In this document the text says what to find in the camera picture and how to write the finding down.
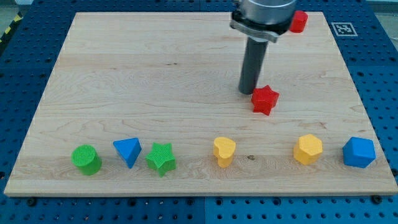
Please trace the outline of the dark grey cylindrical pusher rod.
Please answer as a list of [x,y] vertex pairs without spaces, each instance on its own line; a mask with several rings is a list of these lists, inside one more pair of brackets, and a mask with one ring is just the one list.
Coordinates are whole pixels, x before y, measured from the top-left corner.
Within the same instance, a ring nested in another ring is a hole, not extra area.
[[252,94],[257,86],[267,46],[268,42],[257,42],[248,37],[238,85],[242,94]]

